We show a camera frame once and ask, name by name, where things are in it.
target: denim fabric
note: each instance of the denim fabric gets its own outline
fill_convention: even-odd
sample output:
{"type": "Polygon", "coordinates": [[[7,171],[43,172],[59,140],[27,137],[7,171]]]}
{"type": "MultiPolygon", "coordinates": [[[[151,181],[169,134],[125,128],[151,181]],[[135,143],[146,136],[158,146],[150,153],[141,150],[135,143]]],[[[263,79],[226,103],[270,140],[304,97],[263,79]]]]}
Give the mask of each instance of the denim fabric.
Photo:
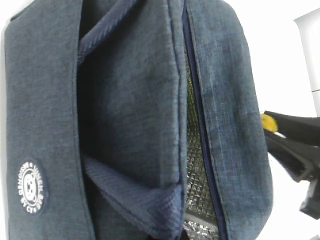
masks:
{"type": "Polygon", "coordinates": [[[230,240],[254,240],[273,204],[248,44],[221,0],[187,1],[211,162],[230,240]]]}
{"type": "MultiPolygon", "coordinates": [[[[138,1],[83,55],[77,72],[78,43],[99,36],[90,30],[108,13],[119,17],[112,15],[117,3],[36,0],[5,32],[11,240],[173,240],[183,226],[183,4],[138,1]],[[80,151],[88,155],[84,169],[80,151]],[[48,201],[38,215],[26,213],[18,196],[25,159],[37,160],[47,179],[48,201]],[[174,230],[162,230],[168,226],[174,230]]],[[[228,238],[253,240],[271,211],[272,180],[248,46],[223,1],[187,4],[228,238]]]]}
{"type": "Polygon", "coordinates": [[[76,70],[81,0],[36,0],[5,31],[10,240],[94,240],[78,143],[76,70]],[[37,160],[48,199],[30,215],[18,172],[37,160]]]}

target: zipper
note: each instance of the zipper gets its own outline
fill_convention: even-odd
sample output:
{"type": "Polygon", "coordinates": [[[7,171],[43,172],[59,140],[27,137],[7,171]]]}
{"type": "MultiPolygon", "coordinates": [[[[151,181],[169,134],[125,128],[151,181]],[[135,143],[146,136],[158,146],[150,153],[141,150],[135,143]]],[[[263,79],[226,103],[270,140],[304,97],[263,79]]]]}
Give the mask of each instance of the zipper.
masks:
{"type": "Polygon", "coordinates": [[[184,7],[183,7],[182,26],[183,26],[184,40],[185,40],[186,51],[187,51],[187,61],[189,64],[191,79],[192,79],[192,84],[194,89],[194,96],[195,96],[197,117],[198,117],[200,138],[201,138],[201,150],[202,150],[202,157],[203,157],[207,182],[208,182],[211,200],[213,203],[213,208],[214,208],[214,212],[217,220],[217,227],[218,227],[220,240],[229,240],[228,234],[227,234],[225,215],[223,212],[223,208],[222,208],[222,204],[221,204],[221,200],[218,192],[218,187],[216,183],[216,178],[215,178],[215,174],[214,174],[212,163],[211,163],[208,133],[206,130],[203,101],[201,97],[201,88],[199,83],[197,63],[196,63],[196,57],[194,52],[192,32],[191,32],[190,20],[188,16],[186,2],[184,3],[184,7]]]}

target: bag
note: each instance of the bag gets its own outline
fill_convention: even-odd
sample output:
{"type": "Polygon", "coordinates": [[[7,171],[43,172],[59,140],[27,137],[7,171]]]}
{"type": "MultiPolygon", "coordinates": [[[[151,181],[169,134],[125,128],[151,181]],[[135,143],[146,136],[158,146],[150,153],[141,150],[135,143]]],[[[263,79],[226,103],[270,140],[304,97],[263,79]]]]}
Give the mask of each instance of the bag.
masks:
{"type": "Polygon", "coordinates": [[[11,240],[259,235],[272,177],[228,4],[36,0],[5,55],[11,240]]]}

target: stitching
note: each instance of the stitching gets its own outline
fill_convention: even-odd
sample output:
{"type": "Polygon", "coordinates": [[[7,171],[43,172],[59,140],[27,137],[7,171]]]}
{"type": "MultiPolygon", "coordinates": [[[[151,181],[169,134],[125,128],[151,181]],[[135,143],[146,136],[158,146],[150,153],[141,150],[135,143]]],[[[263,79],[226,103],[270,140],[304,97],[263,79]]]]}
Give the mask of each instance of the stitching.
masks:
{"type": "Polygon", "coordinates": [[[82,209],[83,209],[83,212],[84,212],[84,216],[85,216],[85,221],[86,221],[86,224],[87,224],[87,228],[88,228],[88,231],[89,231],[89,236],[90,236],[90,239],[93,240],[95,238],[93,238],[92,236],[92,229],[90,227],[91,224],[89,224],[89,219],[91,220],[91,218],[88,216],[88,212],[87,212],[87,207],[86,204],[85,204],[85,197],[86,197],[86,194],[84,193],[84,191],[82,190],[82,187],[84,188],[85,186],[81,185],[81,179],[82,179],[82,171],[81,171],[81,164],[79,165],[79,163],[81,162],[81,158],[80,158],[80,153],[79,153],[79,150],[77,151],[77,143],[76,143],[76,140],[75,140],[75,137],[76,137],[76,132],[77,132],[77,125],[76,125],[76,122],[78,122],[77,120],[77,117],[76,117],[76,105],[75,104],[75,101],[74,101],[74,96],[77,94],[77,92],[75,91],[75,85],[77,85],[75,82],[77,81],[77,72],[76,72],[76,69],[77,69],[77,59],[78,59],[78,39],[79,39],[79,27],[80,27],[80,24],[78,24],[80,21],[81,21],[81,9],[83,7],[83,3],[82,3],[82,0],[79,0],[79,4],[78,4],[78,7],[77,7],[77,10],[76,10],[76,13],[77,13],[77,19],[78,19],[78,22],[75,24],[75,34],[74,34],[74,39],[73,39],[73,46],[74,46],[74,49],[75,49],[75,52],[77,54],[77,56],[75,57],[75,61],[73,63],[73,67],[71,68],[71,104],[72,104],[72,116],[73,116],[73,144],[74,144],[74,159],[75,159],[75,164],[76,164],[76,169],[77,169],[77,178],[78,178],[78,185],[79,185],[79,191],[80,191],[80,196],[81,196],[81,203],[82,203],[82,209]]]}
{"type": "MultiPolygon", "coordinates": [[[[189,14],[188,14],[188,16],[189,16],[189,21],[190,21],[190,24],[192,24],[193,26],[194,26],[194,20],[193,20],[193,16],[192,16],[192,13],[191,12],[188,12],[189,14]]],[[[195,41],[195,38],[196,38],[196,36],[195,36],[195,34],[193,34],[193,36],[192,36],[192,38],[193,38],[193,45],[194,45],[194,48],[195,49],[197,49],[197,43],[196,43],[196,41],[195,41]]],[[[195,50],[194,51],[194,55],[196,56],[196,64],[197,64],[197,66],[199,66],[199,62],[198,62],[198,59],[199,59],[199,56],[198,56],[198,52],[195,50]]],[[[200,68],[199,67],[197,67],[198,68],[198,77],[199,77],[199,80],[200,79],[202,79],[202,76],[201,76],[201,71],[200,71],[200,68]]],[[[214,104],[214,106],[215,106],[215,109],[216,109],[216,102],[214,101],[214,100],[212,100],[212,102],[213,102],[213,104],[214,104]]],[[[218,141],[219,141],[219,143],[221,142],[221,136],[220,136],[220,133],[219,133],[219,131],[217,131],[218,132],[218,141]]],[[[211,148],[209,146],[209,150],[210,150],[210,153],[212,153],[212,160],[214,161],[214,162],[216,162],[216,158],[215,158],[215,151],[211,148]]],[[[223,155],[223,152],[221,151],[221,156],[222,156],[222,161],[223,161],[223,158],[224,158],[224,155],[223,155]]],[[[222,207],[222,209],[223,209],[223,213],[224,213],[224,218],[225,218],[225,221],[226,222],[230,222],[230,218],[229,218],[229,215],[228,215],[228,213],[227,213],[227,211],[225,210],[225,208],[224,208],[224,206],[223,206],[223,204],[222,204],[222,196],[221,196],[221,191],[220,191],[220,186],[221,186],[221,184],[220,184],[220,182],[219,182],[219,173],[218,173],[218,171],[217,171],[217,168],[216,168],[216,165],[215,164],[212,164],[212,167],[214,168],[214,174],[217,176],[216,178],[215,178],[215,181],[216,181],[216,183],[217,183],[217,187],[218,187],[218,191],[219,191],[219,198],[220,198],[220,201],[221,201],[221,207],[222,207]]],[[[227,228],[227,230],[229,230],[228,232],[227,232],[227,234],[230,236],[230,239],[233,239],[233,236],[232,236],[232,231],[230,230],[230,224],[227,224],[226,223],[226,228],[227,228]]]]}
{"type": "MultiPolygon", "coordinates": [[[[177,53],[177,49],[176,49],[176,42],[175,42],[175,36],[174,36],[174,27],[173,27],[173,23],[172,23],[172,14],[171,14],[171,11],[170,11],[170,1],[167,0],[167,13],[168,13],[168,17],[169,17],[169,24],[170,24],[170,34],[171,34],[171,40],[172,40],[172,47],[173,47],[173,53],[174,53],[174,62],[175,62],[175,66],[176,66],[176,72],[178,74],[178,93],[177,93],[177,96],[178,96],[178,107],[177,107],[177,129],[178,129],[178,167],[179,167],[179,181],[180,181],[180,184],[181,183],[181,178],[182,178],[182,170],[181,170],[181,150],[182,150],[182,143],[181,143],[181,124],[180,124],[180,121],[181,121],[181,109],[180,109],[180,105],[181,105],[181,82],[182,82],[182,79],[181,79],[181,72],[180,72],[180,69],[179,69],[179,63],[178,63],[178,53],[177,53]]],[[[181,205],[184,206],[184,195],[185,195],[185,190],[183,188],[181,188],[181,205]]],[[[181,216],[184,215],[184,208],[182,207],[181,208],[181,216]]]]}

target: quilted foil lining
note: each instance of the quilted foil lining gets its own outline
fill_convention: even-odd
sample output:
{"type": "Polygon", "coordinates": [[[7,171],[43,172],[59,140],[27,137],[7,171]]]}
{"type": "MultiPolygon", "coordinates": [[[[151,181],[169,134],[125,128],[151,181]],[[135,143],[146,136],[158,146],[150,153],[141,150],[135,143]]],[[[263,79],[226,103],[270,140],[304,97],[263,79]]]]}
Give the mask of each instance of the quilted foil lining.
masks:
{"type": "Polygon", "coordinates": [[[184,228],[191,240],[219,240],[215,209],[203,160],[197,105],[189,64],[187,95],[187,216],[184,228]]]}

